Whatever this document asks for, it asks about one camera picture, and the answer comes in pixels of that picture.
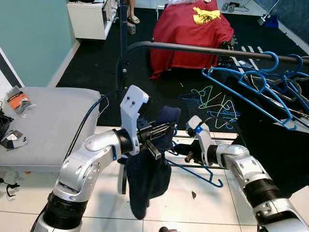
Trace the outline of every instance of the black rug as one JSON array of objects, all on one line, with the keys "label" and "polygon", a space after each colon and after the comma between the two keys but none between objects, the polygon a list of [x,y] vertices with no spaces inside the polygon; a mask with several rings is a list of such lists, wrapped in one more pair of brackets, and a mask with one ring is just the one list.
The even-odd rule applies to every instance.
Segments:
[{"label": "black rug", "polygon": [[[153,28],[156,24],[156,13],[153,9],[136,9],[136,15],[141,23],[137,25],[137,32],[134,35],[128,35],[128,43],[138,41],[149,41],[152,39]],[[258,25],[258,17],[249,15],[225,15],[235,30],[238,39],[236,50],[241,50],[244,46],[247,51],[248,45],[252,46],[255,52],[257,47],[263,51],[273,51],[278,55],[306,54],[279,29],[264,28]],[[106,41],[83,40],[80,48],[70,62],[68,68],[63,74],[58,87],[82,87],[99,91],[101,94],[108,93],[115,88],[115,67],[120,54],[120,32],[119,26],[113,25]],[[155,119],[157,112],[164,106],[179,107],[182,110],[179,129],[184,129],[188,119],[197,114],[203,119],[209,117],[209,114],[216,115],[221,113],[224,120],[230,120],[234,111],[230,107],[232,98],[212,83],[206,80],[201,74],[201,70],[173,69],[162,74],[158,80],[149,80],[151,68],[149,66],[149,51],[147,49],[138,50],[129,55],[129,79],[127,84],[138,85],[141,89],[151,96],[150,103],[143,106],[140,110],[141,116],[146,119]],[[255,60],[259,68],[270,67],[271,61]],[[280,65],[279,72],[291,70],[294,66]],[[217,96],[213,101],[205,105],[205,97],[209,91],[201,91],[205,87],[213,86],[210,99]],[[104,111],[98,120],[99,126],[119,126],[120,109],[119,99],[109,98],[110,106]],[[224,125],[223,120],[209,122],[211,131],[235,132],[231,125]]]}]

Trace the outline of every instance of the gray ottoman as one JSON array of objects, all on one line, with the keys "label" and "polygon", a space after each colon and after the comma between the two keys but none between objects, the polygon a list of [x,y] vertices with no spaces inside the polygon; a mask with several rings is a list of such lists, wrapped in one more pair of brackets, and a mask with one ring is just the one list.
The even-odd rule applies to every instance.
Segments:
[{"label": "gray ottoman", "polygon": [[[71,141],[92,104],[100,93],[83,88],[24,87],[35,109],[20,118],[9,105],[5,115],[14,118],[9,130],[18,130],[27,136],[25,146],[7,151],[0,145],[0,171],[58,172]],[[83,140],[94,134],[98,106],[89,115],[73,151]]]}]

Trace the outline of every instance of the red cloth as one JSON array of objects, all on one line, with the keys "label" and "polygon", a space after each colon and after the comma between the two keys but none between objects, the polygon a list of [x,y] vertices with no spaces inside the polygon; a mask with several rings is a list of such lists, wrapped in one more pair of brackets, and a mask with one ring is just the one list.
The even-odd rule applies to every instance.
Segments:
[{"label": "red cloth", "polygon": [[[198,25],[193,20],[193,15],[197,14],[193,7],[207,11],[218,9],[216,0],[207,4],[198,0],[195,3],[170,5],[163,11],[154,28],[154,40],[218,48],[222,42],[232,39],[234,30],[222,14],[221,19]],[[169,68],[208,69],[216,66],[217,61],[218,56],[214,55],[151,49],[152,79],[159,78],[160,74]]]}]

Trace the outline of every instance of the white furniture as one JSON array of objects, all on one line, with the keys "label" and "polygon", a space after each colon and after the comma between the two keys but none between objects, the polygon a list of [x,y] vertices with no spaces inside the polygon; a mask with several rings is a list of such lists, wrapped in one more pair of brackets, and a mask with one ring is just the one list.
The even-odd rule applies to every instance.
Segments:
[{"label": "white furniture", "polygon": [[67,7],[75,37],[106,40],[117,6],[117,0],[104,0],[96,4],[69,2]]}]

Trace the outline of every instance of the sandal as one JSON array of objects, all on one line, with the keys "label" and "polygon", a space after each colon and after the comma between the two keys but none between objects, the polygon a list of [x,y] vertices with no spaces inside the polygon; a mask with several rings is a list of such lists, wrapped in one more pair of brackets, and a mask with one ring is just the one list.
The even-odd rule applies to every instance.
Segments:
[{"label": "sandal", "polygon": [[135,15],[134,16],[130,15],[128,19],[129,19],[129,21],[131,21],[134,24],[139,24],[140,23],[139,18],[137,18]]}]

